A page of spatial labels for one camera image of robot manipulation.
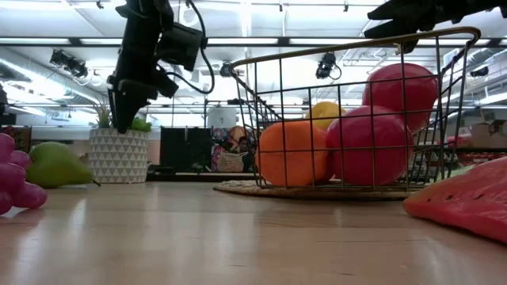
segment green pear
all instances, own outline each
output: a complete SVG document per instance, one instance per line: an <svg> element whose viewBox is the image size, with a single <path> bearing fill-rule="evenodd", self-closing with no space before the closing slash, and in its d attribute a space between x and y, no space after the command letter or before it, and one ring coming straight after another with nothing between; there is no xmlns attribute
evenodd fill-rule
<svg viewBox="0 0 507 285"><path fill-rule="evenodd" d="M32 165L26 169L26 180L42 188L69 184L88 184L92 174L88 167L66 145L43 142L30 151Z"/></svg>

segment woven mat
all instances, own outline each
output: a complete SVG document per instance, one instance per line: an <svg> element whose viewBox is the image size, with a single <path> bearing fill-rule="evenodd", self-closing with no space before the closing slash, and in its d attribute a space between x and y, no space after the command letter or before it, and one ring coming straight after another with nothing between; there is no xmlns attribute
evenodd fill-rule
<svg viewBox="0 0 507 285"><path fill-rule="evenodd" d="M278 197L301 200L403 200L420 189L405 191L400 188L260 188L255 180L224 181L216 191L248 196Z"/></svg>

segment wooden floor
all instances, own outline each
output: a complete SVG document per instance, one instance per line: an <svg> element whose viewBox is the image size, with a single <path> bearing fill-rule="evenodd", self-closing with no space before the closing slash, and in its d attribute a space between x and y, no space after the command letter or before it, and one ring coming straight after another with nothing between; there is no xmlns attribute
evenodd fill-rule
<svg viewBox="0 0 507 285"><path fill-rule="evenodd" d="M506 246L411 218L400 202L211 188L52 190L43 210L0 221L0 284L506 284Z"/></svg>

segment white planter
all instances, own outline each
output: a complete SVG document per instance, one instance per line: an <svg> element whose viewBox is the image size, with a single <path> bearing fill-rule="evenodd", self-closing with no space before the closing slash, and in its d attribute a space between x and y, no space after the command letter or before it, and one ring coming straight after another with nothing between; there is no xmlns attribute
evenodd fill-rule
<svg viewBox="0 0 507 285"><path fill-rule="evenodd" d="M98 183L146 181L148 133L116 129L90 131L90 171Z"/></svg>

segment toy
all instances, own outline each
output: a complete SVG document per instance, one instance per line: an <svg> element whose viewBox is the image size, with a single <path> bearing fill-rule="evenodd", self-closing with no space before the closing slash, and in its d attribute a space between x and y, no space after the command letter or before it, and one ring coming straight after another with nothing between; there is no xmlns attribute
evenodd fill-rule
<svg viewBox="0 0 507 285"><path fill-rule="evenodd" d="M427 186L403 201L403 208L413 216L507 243L505 188L507 158L499 158Z"/></svg>
<svg viewBox="0 0 507 285"><path fill-rule="evenodd" d="M273 185L278 186L304 186L312 184L313 168L311 160L311 134L314 137L314 169L315 183L329 180L332 173L328 171L326 148L326 135L319 128L311 132L310 121L285 122L285 153L283 125L275 123L265 129L259 139L260 150L257 150L255 160L261 175ZM285 182L284 167L287 162L287 182Z"/></svg>
<svg viewBox="0 0 507 285"><path fill-rule="evenodd" d="M86 165L62 143L43 142L30 151L30 158L33 164L26 170L26 180L42 188L88 184L92 180Z"/></svg>
<svg viewBox="0 0 507 285"><path fill-rule="evenodd" d="M341 109L341 115L345 114L345 110ZM333 119L315 120L313 119L314 127L318 127L323 131L327 131L327 128L333 123L334 119L340 116L340 107L338 104L333 102L319 102L311 108L312 118L326 118L334 117ZM306 119L310 119L310 112L305 115Z"/></svg>
<svg viewBox="0 0 507 285"><path fill-rule="evenodd" d="M39 186L25 182L26 172L23 167L29 165L28 156L14 153L14 140L8 135L0 134L0 215L5 214L12 206L42 206L47 193Z"/></svg>
<svg viewBox="0 0 507 285"><path fill-rule="evenodd" d="M405 63L405 103L407 111L431 110L438 97L438 81L436 77L415 78L428 76L432 73L422 66ZM367 84L363 93L363 105L372 103L370 96L373 95L373 105L382 106L395 112L403 111L402 89L402 64L397 63L384 66L370 75L368 81L387 79L399 79L391 82L373 82ZM431 112L409 113L406 116L406 125L411 131L418 131L429 122Z"/></svg>
<svg viewBox="0 0 507 285"><path fill-rule="evenodd" d="M373 112L390 112L373 106ZM329 148L372 147L372 117L369 106L362 106L336 119L326 134ZM375 150L375 185L385 185L396 181L406 171L405 140L408 146L414 144L410 130L397 115L373 116L375 146L398 146L396 148ZM413 148L408 148L408 157ZM355 185L373 185L372 149L343 150L343 180ZM341 177L341 151L332 152L334 173Z"/></svg>

